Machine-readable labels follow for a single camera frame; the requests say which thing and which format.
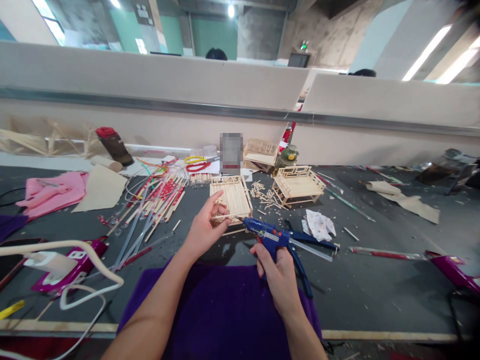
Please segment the work table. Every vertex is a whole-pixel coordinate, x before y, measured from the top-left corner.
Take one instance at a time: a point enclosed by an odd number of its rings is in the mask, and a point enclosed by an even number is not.
[[[0,193],[24,187],[27,178],[45,178],[62,173],[58,170],[26,167],[3,166],[0,169]],[[276,207],[264,210],[262,206],[262,211],[267,215],[257,211],[258,199],[251,201],[253,216],[261,217],[263,221],[276,226],[280,225],[279,219],[282,223],[283,219],[288,219],[295,230],[301,231],[301,219],[305,215],[305,209],[321,212],[333,221],[337,232],[333,242],[341,245],[341,250],[333,262],[327,262],[304,250],[298,252],[311,283],[323,337],[331,340],[454,340],[455,331],[447,303],[447,293],[452,291],[454,286],[431,262],[354,254],[348,247],[361,246],[417,254],[431,250],[455,255],[468,263],[462,268],[464,272],[478,275],[480,191],[464,188],[457,196],[445,196],[445,183],[436,186],[423,185],[413,180],[417,174],[415,172],[382,170],[385,174],[411,183],[410,186],[400,187],[405,195],[419,195],[422,202],[441,210],[440,224],[436,225],[367,190],[364,182],[385,179],[374,172],[340,166],[313,169],[334,178],[333,183],[344,190],[341,196],[376,222],[369,221],[339,199],[330,196],[328,192],[315,204],[294,204],[288,211]],[[273,179],[270,175],[253,174],[253,181],[258,180],[266,190],[272,187]],[[117,273],[125,280],[125,284],[105,295],[109,305],[93,328],[95,336],[115,335],[117,323],[142,271],[164,266],[175,254],[189,231],[193,217],[208,196],[208,187],[187,187],[186,194],[169,223],[159,225],[150,241],[153,242],[171,231],[177,221],[181,220],[174,237]],[[71,213],[74,206],[70,206],[33,220],[14,233],[11,239],[42,237],[49,242],[96,239],[108,232],[108,228],[101,224],[98,216],[108,218],[122,203],[120,200],[114,209],[85,213]],[[13,215],[15,211],[14,206],[0,208],[0,214]],[[344,227],[360,241],[355,241],[344,231]],[[136,229],[137,232],[141,230],[141,226]],[[109,247],[103,261],[107,267],[114,264],[127,233],[128,230],[123,230],[119,237],[111,236],[106,240]],[[219,266],[254,265],[256,259],[249,249],[255,242],[251,233],[239,232],[223,236],[201,261]],[[316,248],[330,255],[321,247]],[[65,254],[68,249],[57,251]],[[93,319],[101,305],[98,298],[67,311],[60,310],[57,299],[39,320],[35,320],[49,304],[46,295],[30,290],[41,275],[42,273],[34,269],[23,268],[0,292],[0,309],[21,299],[26,301],[23,309],[7,320],[0,321],[1,334],[29,332],[35,335],[74,336],[81,333]],[[84,282],[95,289],[104,288],[110,283],[101,275]],[[78,298],[79,294],[74,293],[71,297],[73,300]],[[467,332],[478,310],[462,300],[457,300],[454,306],[462,329]]]

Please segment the yellow object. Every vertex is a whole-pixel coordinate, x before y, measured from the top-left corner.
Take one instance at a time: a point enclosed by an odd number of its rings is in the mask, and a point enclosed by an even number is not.
[[[190,164],[195,164],[202,161],[207,161],[207,159],[203,156],[189,156],[184,161],[185,161],[185,164],[190,165]]]
[[[14,303],[12,306],[7,307],[5,310],[0,311],[0,320],[8,318],[10,315],[12,315],[14,312],[20,310],[24,306],[25,306],[25,301],[20,300],[19,302]]]

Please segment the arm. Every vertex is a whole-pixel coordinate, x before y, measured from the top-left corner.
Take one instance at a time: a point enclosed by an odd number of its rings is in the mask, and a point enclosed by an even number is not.
[[[216,212],[228,214],[224,205],[215,203],[222,193],[223,190],[209,197],[195,216],[185,243],[111,343],[102,357],[103,360],[134,359],[139,352],[145,360],[162,357],[190,268],[222,236],[230,224],[229,219],[225,219],[217,227],[212,227],[210,223]]]
[[[288,250],[282,247],[276,251],[276,264],[262,244],[255,244],[250,252],[258,256],[258,275],[262,278],[266,272],[273,302],[285,325],[291,358],[328,360],[300,302],[294,261]]]

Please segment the balsa wood structure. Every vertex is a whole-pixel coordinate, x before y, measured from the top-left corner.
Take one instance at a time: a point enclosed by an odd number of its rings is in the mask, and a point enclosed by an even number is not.
[[[242,218],[252,216],[252,202],[250,201],[249,190],[243,176],[235,175],[214,177],[210,183],[210,196],[220,190],[223,190],[223,194],[217,200],[217,203],[226,205],[229,214],[221,215],[217,212],[211,217],[213,221],[221,222],[224,218],[230,218],[230,226],[233,226],[241,224],[240,220],[238,220],[236,216]],[[227,232],[223,235],[225,236],[244,230],[245,229],[242,228],[240,230]]]
[[[279,144],[264,141],[260,139],[251,138],[243,150],[244,166],[249,168],[248,162],[261,164],[265,167],[265,171],[270,171],[270,168],[275,165],[277,160],[277,153],[279,151]]]
[[[315,203],[326,187],[312,171],[311,166],[281,168],[273,180],[271,189],[281,201],[282,206],[306,202]]]

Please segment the metal rail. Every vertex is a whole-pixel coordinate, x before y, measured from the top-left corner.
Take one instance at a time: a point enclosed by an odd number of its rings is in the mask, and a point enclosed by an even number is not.
[[[315,124],[349,128],[442,134],[450,136],[458,135],[476,138],[480,137],[480,127],[434,125],[351,116],[323,115],[309,112],[270,110],[252,107],[224,106],[194,102],[107,96],[74,92],[40,91],[23,88],[2,87],[0,88],[0,98],[200,114],[242,119],[297,122],[312,125]]]

